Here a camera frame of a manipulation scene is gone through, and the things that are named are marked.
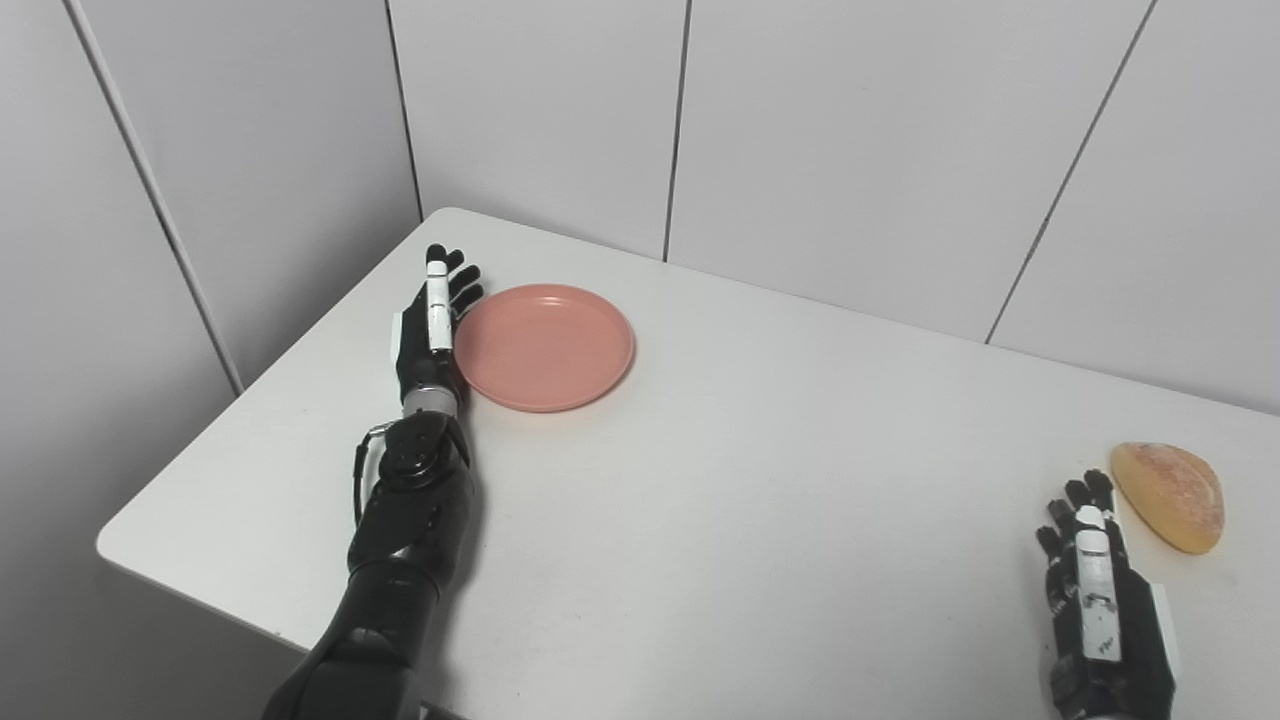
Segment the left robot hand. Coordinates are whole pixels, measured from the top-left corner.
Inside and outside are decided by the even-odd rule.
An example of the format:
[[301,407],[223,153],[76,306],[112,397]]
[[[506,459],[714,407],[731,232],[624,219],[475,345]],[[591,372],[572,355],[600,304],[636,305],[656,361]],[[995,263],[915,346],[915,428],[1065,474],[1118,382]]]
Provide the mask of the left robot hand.
[[454,359],[454,332],[484,295],[480,268],[466,263],[461,250],[440,243],[428,247],[426,279],[399,314],[396,374],[402,400],[429,386],[466,396]]

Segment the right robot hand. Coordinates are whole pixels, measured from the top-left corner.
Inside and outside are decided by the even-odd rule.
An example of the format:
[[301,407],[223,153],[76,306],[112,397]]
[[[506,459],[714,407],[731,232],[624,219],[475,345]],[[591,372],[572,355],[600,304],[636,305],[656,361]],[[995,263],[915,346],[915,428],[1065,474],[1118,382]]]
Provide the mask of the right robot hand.
[[1132,565],[1115,486],[1068,480],[1037,529],[1053,630],[1050,698],[1062,719],[1170,719],[1178,688],[1167,596]]

